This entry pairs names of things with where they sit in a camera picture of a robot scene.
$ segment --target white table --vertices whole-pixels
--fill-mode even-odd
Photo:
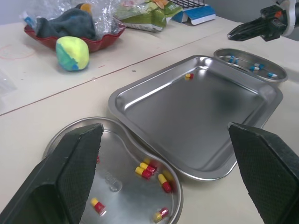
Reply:
[[[0,116],[0,210],[40,162],[49,140],[61,128],[84,117],[112,117],[107,100],[116,89],[189,56],[212,56],[219,48],[246,50],[287,69],[290,79],[280,86],[284,99],[264,128],[278,134],[299,154],[299,65],[295,60],[299,43],[286,38],[267,43],[261,38],[230,42],[226,34],[236,25],[217,18],[196,27],[171,22],[159,34],[128,29],[115,46],[92,54],[90,67],[79,75],[63,75],[64,72],[57,68],[54,53],[36,45],[40,49],[34,57],[37,62],[33,58],[30,62],[18,62],[27,69],[28,80],[25,84],[16,82],[19,90],[7,97],[2,109],[6,114]],[[19,44],[26,40],[25,36],[18,38]],[[14,80],[23,71],[8,73],[18,69],[2,60],[0,69]],[[243,185],[238,167],[219,181],[183,183],[183,193],[184,207],[179,224],[263,223]]]

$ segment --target red line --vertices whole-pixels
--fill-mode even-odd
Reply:
[[[8,111],[8,112],[6,112],[6,113],[0,114],[0,116],[3,116],[3,115],[5,115],[5,114],[11,113],[11,112],[14,112],[14,111],[16,111],[16,110],[19,110],[19,109],[24,108],[24,107],[26,107],[26,106],[29,106],[29,105],[32,105],[32,104],[34,104],[34,103],[40,102],[40,101],[42,101],[42,100],[48,99],[48,98],[53,97],[53,96],[55,96],[55,95],[58,95],[58,94],[60,94],[60,93],[62,93],[62,92],[65,92],[65,91],[71,90],[71,89],[73,89],[73,88],[76,88],[76,87],[78,87],[78,86],[84,85],[84,84],[86,84],[86,83],[88,83],[88,82],[92,82],[92,81],[94,81],[95,79],[102,78],[102,77],[108,76],[108,75],[110,75],[110,74],[116,73],[116,72],[121,71],[121,70],[123,70],[123,69],[126,69],[126,68],[128,68],[128,67],[130,67],[130,66],[132,66],[132,65],[139,64],[139,63],[141,63],[141,62],[147,61],[147,60],[152,59],[152,58],[154,58],[154,57],[157,57],[157,56],[163,55],[163,54],[165,54],[165,53],[168,53],[168,52],[170,52],[170,51],[179,49],[179,48],[181,48],[181,47],[184,47],[184,46],[186,46],[186,45],[189,45],[189,44],[191,44],[191,43],[194,43],[194,42],[196,42],[196,41],[199,41],[199,40],[201,40],[201,39],[204,39],[204,38],[206,38],[206,37],[200,38],[200,39],[198,39],[198,40],[195,40],[195,41],[192,41],[192,42],[190,42],[190,43],[184,44],[184,45],[179,46],[179,47],[177,47],[177,48],[174,48],[174,49],[171,49],[171,50],[162,52],[162,53],[160,53],[160,54],[154,55],[154,56],[152,56],[152,57],[146,58],[146,59],[141,60],[141,61],[139,61],[139,62],[136,62],[136,63],[134,63],[134,64],[128,65],[128,66],[126,66],[126,67],[123,67],[123,68],[121,68],[121,69],[118,69],[118,70],[109,72],[109,73],[107,73],[107,74],[105,74],[105,75],[103,75],[103,76],[100,76],[100,77],[97,77],[97,78],[93,78],[92,80],[89,80],[89,81],[86,81],[86,82],[84,82],[84,83],[78,84],[78,85],[73,86],[73,87],[71,87],[71,88],[68,88],[68,89],[66,89],[66,90],[62,90],[62,91],[57,92],[57,93],[55,93],[55,94],[52,94],[52,95],[50,95],[50,96],[48,96],[48,97],[39,99],[39,100],[34,101],[34,102],[30,103],[30,104],[27,104],[27,105],[18,107],[18,108],[16,108],[16,109],[13,109],[13,110]]]
[[[6,45],[6,46],[0,48],[0,52],[1,52],[2,50],[4,50],[5,48],[10,47],[10,46],[11,46],[11,44]],[[23,57],[8,58],[8,57],[0,56],[0,58],[1,58],[1,59],[4,59],[4,60],[19,60],[19,59],[24,59],[24,58],[27,58],[27,57],[31,57],[31,56],[33,56],[35,53],[36,53],[36,52],[35,52],[34,50],[32,50],[32,52],[31,52],[29,55],[26,55],[26,56],[23,56]]]

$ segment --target soft ball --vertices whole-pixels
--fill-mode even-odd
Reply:
[[[64,36],[57,40],[56,55],[60,66],[67,71],[82,70],[89,62],[87,44],[73,36]]]

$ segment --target stainless steel tray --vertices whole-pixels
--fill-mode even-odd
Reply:
[[[185,74],[194,73],[186,81]],[[178,171],[220,179],[236,164],[229,122],[262,127],[283,98],[271,84],[192,56],[114,92],[111,112]]]
[[[81,224],[152,224],[153,215],[163,207],[167,207],[171,215],[159,224],[177,223],[183,206],[183,193],[177,175],[168,164],[138,145],[117,121],[102,117],[78,120],[54,136],[44,155],[55,149],[65,133],[95,123],[104,126],[100,163],[96,166]],[[145,158],[157,165],[157,172],[150,180],[135,173],[135,168]],[[172,179],[173,193],[163,191],[157,179],[158,173],[164,173],[168,179]],[[90,205],[93,197],[106,206],[104,215],[99,216]]]
[[[234,56],[235,58],[238,58],[239,63],[238,64],[230,63],[229,58],[226,58],[226,56]],[[288,79],[288,75],[282,67],[280,67],[279,65],[277,65],[265,58],[248,53],[246,51],[230,49],[230,48],[223,48],[223,49],[219,49],[219,50],[215,51],[214,57],[225,61],[226,63],[228,63],[231,66],[235,66],[239,69],[253,73],[256,76],[259,76],[261,79],[264,79],[268,82],[279,84],[279,83],[285,82]],[[265,68],[261,69],[261,70],[250,71],[249,68],[254,66],[255,63],[263,64],[265,66]],[[268,77],[269,72],[276,74],[277,77],[276,78]]]

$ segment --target wire rack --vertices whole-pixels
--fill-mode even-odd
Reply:
[[[205,0],[170,0],[183,8],[195,8],[205,6]]]

